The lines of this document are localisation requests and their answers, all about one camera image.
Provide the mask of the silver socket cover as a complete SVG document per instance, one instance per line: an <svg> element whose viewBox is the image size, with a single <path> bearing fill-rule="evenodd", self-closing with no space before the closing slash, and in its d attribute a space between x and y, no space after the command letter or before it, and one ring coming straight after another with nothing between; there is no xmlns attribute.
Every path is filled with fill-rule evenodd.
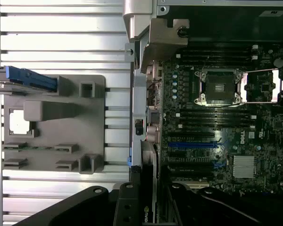
<svg viewBox="0 0 283 226"><path fill-rule="evenodd" d="M245 104L275 104L283 99L283 80L278 69L244 72L240 86Z"/></svg>

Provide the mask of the black short expansion slot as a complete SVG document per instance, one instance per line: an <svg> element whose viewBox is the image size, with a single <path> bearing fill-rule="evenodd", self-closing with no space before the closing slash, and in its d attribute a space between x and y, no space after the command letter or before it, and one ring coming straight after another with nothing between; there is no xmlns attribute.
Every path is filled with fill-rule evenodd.
<svg viewBox="0 0 283 226"><path fill-rule="evenodd" d="M186 158L186 151L174 151L174 152L168 152L168 156L170 158Z"/></svg>

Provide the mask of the green RAM stick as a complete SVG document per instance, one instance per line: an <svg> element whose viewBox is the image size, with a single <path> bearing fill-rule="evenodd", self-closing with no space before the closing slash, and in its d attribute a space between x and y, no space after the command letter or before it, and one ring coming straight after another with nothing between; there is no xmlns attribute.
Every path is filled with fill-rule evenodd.
<svg viewBox="0 0 283 226"><path fill-rule="evenodd" d="M65 147L37 147L37 146L28 146L28 147L21 147L21 148L16 148L16 147L4 147L2 149L3 151L66 151L70 152L71 148L65 148Z"/></svg>

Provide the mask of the grey parts rack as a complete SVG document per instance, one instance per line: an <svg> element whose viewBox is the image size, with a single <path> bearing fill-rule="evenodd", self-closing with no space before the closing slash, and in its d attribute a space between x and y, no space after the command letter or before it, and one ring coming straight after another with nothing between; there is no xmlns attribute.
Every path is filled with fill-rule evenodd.
<svg viewBox="0 0 283 226"><path fill-rule="evenodd" d="M5 170L100 172L104 167L105 77L58 76L55 93L4 97L4 147L65 147L66 151L3 151ZM26 135L13 134L9 115L23 110Z"/></svg>

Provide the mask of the silver chipset heatsink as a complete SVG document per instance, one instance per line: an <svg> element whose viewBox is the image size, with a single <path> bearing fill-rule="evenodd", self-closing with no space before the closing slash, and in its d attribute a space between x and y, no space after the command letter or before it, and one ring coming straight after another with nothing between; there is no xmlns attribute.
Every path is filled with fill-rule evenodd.
<svg viewBox="0 0 283 226"><path fill-rule="evenodd" d="M235 155L233 157L233 176L235 178L254 178L256 165L254 156Z"/></svg>

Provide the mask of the green motherboard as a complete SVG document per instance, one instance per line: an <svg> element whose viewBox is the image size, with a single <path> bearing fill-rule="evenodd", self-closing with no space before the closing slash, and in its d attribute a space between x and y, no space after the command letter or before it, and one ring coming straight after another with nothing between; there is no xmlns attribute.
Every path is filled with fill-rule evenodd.
<svg viewBox="0 0 283 226"><path fill-rule="evenodd" d="M240 65L209 65L183 63L178 51L162 64L160 95L162 98L159 156L160 167L167 167L172 182L188 184L205 181L209 186L230 194L264 193L283 191L283 99L275 104L245 104L227 107L207 107L194 103L199 94L199 77L196 71L204 68L238 69L242 73L278 69L283 80L283 43L208 43L188 47L245 47L252 50L252 61ZM210 128L185 127L177 124L175 117L182 110L234 109L248 110L255 119L249 127ZM213 132L215 137L169 137L170 132ZM219 143L215 148L169 147L169 142ZM186 158L170 158L168 152L186 151ZM233 176L235 155L254 156L254 178ZM169 165L212 165L212 170L171 170ZM181 180L172 174L214 174L211 180Z"/></svg>

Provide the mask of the white expansion slot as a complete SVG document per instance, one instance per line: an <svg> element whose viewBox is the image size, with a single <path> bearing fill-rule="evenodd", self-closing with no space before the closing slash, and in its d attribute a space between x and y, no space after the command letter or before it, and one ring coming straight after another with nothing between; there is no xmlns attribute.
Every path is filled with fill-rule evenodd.
<svg viewBox="0 0 283 226"><path fill-rule="evenodd" d="M191 181L187 185L190 189L202 189L209 187L209 183L205 181Z"/></svg>

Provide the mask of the black RAM slot bank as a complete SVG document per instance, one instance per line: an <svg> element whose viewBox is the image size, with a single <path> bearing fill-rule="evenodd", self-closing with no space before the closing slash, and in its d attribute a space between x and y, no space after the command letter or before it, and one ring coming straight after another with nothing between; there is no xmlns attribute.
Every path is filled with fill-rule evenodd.
<svg viewBox="0 0 283 226"><path fill-rule="evenodd" d="M183 63L209 65L240 65L252 61L251 48L245 47L188 47L178 54Z"/></svg>
<svg viewBox="0 0 283 226"><path fill-rule="evenodd" d="M249 127L255 122L248 110L196 109L182 110L179 114L175 121L185 127L235 128Z"/></svg>

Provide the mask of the CPU socket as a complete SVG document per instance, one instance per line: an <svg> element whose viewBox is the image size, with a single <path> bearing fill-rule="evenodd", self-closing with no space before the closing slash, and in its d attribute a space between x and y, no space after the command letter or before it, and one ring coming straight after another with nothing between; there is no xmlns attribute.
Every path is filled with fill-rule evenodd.
<svg viewBox="0 0 283 226"><path fill-rule="evenodd" d="M242 104L241 81L238 69L204 68L196 71L199 94L194 103L207 107L227 107Z"/></svg>

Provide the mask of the silver CPU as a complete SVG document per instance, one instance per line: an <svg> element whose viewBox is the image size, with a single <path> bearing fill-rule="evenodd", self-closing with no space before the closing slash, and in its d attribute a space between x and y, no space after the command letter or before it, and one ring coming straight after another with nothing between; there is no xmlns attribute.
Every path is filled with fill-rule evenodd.
<svg viewBox="0 0 283 226"><path fill-rule="evenodd" d="M13 134L26 135L30 131L30 122L24 119L23 110L14 110L10 113L9 118L9 130Z"/></svg>

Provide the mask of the hard disk with blue caddy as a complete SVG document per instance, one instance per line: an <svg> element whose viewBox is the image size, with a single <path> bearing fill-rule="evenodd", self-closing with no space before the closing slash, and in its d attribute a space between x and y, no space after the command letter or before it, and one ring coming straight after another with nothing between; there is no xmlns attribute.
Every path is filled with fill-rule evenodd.
<svg viewBox="0 0 283 226"><path fill-rule="evenodd" d="M57 79L13 66L0 67L0 92L29 94L56 92Z"/></svg>

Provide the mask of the blue expansion slot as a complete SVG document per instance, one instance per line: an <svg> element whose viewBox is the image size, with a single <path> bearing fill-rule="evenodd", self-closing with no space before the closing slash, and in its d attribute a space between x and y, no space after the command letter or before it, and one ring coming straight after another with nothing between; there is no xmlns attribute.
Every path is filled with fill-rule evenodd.
<svg viewBox="0 0 283 226"><path fill-rule="evenodd" d="M168 146L178 148L215 148L219 146L219 143L169 142Z"/></svg>

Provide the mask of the open black PC case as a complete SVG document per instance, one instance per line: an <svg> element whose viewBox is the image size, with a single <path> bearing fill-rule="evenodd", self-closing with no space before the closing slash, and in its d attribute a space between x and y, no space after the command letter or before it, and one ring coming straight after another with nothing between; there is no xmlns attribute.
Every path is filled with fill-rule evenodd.
<svg viewBox="0 0 283 226"><path fill-rule="evenodd" d="M125 0L123 18L134 71L128 164L141 169L141 141L156 143L159 154L165 61L191 45L283 43L283 0ZM158 196L164 193L160 169L159 162Z"/></svg>

